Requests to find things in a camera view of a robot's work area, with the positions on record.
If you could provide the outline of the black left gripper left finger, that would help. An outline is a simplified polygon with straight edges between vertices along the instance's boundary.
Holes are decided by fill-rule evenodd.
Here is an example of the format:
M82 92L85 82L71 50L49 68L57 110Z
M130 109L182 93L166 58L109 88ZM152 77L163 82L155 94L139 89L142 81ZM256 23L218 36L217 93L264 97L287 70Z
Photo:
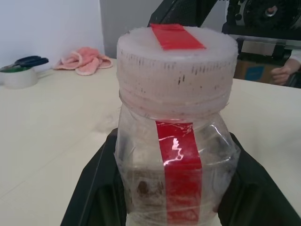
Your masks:
M84 167L61 225L126 225L124 187L114 156L117 131L111 131Z

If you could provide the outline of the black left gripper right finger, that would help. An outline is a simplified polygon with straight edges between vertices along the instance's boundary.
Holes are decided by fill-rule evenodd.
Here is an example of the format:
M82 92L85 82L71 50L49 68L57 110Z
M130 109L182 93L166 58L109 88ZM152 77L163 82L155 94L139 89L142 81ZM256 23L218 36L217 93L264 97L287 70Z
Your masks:
M268 172L239 143L238 165L218 208L223 226L300 226L301 218Z

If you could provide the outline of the bystander's bare hand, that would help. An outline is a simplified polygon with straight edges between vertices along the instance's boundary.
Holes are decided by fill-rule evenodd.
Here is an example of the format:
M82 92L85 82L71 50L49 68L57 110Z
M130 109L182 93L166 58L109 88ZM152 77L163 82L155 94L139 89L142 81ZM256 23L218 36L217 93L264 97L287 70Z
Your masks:
M284 66L271 70L273 83L276 85L285 85L290 75L297 72L301 67L299 61L288 59Z

